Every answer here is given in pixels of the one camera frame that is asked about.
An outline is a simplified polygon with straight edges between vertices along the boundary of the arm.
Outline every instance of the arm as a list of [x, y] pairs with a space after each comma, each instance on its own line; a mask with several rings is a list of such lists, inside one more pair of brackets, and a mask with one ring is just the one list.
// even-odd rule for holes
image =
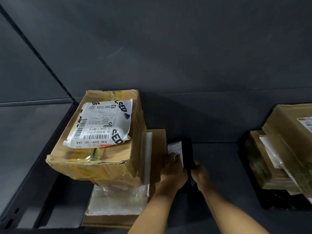
[[268, 234], [268, 232], [240, 208], [222, 197], [209, 179], [203, 165], [192, 170], [192, 177], [202, 192], [222, 234]]
[[182, 167], [180, 156], [176, 157], [175, 154], [170, 154], [168, 158], [165, 162], [165, 168], [161, 172], [160, 184], [154, 196], [137, 218], [128, 234], [165, 233], [174, 196], [188, 179], [187, 172]]

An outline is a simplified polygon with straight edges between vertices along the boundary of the barcode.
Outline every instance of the barcode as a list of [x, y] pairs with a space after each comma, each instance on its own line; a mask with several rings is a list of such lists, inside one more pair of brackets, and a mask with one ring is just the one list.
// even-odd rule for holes
[[82, 119], [77, 130], [76, 130], [76, 133], [74, 134], [74, 139], [79, 139], [80, 138], [80, 135], [81, 135], [81, 132], [85, 126], [85, 124], [87, 123], [87, 119]]
[[108, 139], [109, 134], [102, 134], [102, 135], [84, 135], [83, 139]]

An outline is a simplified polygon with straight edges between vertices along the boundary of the forearm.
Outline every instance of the forearm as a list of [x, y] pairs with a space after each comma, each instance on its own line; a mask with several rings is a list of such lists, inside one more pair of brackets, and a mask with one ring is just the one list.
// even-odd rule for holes
[[222, 197], [215, 188], [205, 189], [203, 195], [222, 234], [268, 233], [248, 214]]
[[154, 196], [128, 233], [163, 234], [176, 192], [177, 189], [170, 184], [160, 183]]

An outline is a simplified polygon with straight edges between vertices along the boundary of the person's left hand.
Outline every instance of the person's left hand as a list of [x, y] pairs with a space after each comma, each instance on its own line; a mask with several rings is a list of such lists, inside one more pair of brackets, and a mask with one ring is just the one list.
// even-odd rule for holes
[[188, 179], [188, 173], [182, 166], [181, 157], [170, 153], [165, 161], [165, 167], [160, 174], [160, 183], [180, 189]]

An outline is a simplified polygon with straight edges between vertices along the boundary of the hand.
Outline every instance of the hand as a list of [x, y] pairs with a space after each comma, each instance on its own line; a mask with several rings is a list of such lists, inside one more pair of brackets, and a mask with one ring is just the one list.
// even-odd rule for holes
[[188, 179], [188, 173], [182, 166], [180, 155], [170, 153], [165, 161], [165, 167], [160, 173], [160, 184], [166, 184], [176, 190], [180, 189]]
[[197, 183], [198, 189], [203, 192], [212, 188], [212, 183], [209, 178], [209, 174], [204, 165], [194, 161], [197, 168], [191, 170], [193, 180]]

